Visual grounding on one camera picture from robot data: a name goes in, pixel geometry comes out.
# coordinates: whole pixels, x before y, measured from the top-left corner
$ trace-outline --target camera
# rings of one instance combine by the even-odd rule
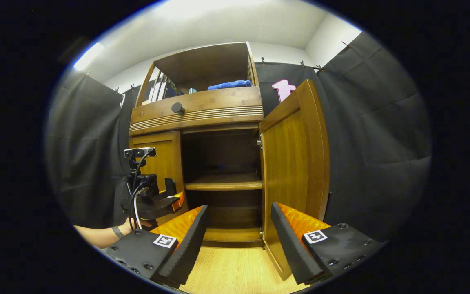
[[[155,152],[155,148],[153,147],[143,147],[143,148],[134,148],[134,149],[125,149],[124,150],[124,158],[130,158],[130,155],[134,153],[132,158],[141,158],[145,154],[148,154],[147,157],[157,156]]]

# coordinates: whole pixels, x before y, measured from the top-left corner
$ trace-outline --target pink object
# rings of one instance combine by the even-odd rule
[[[273,89],[278,90],[278,99],[280,102],[284,101],[297,87],[290,85],[288,80],[279,80],[271,85]]]

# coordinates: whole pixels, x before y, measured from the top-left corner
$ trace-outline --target screw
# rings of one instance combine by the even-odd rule
[[[335,265],[338,263],[338,259],[331,259],[329,262],[328,262],[328,266],[332,266],[332,265]]]

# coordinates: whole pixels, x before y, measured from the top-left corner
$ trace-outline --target ceiling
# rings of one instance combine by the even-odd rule
[[[142,61],[213,43],[250,41],[304,49],[326,12],[300,0],[170,0],[102,35],[88,69],[104,82]]]

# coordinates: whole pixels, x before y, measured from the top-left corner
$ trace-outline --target open cabinet door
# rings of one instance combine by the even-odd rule
[[[271,221],[279,202],[319,220],[328,203],[328,133],[317,90],[306,80],[259,124],[263,171],[263,240],[285,280],[291,269]]]

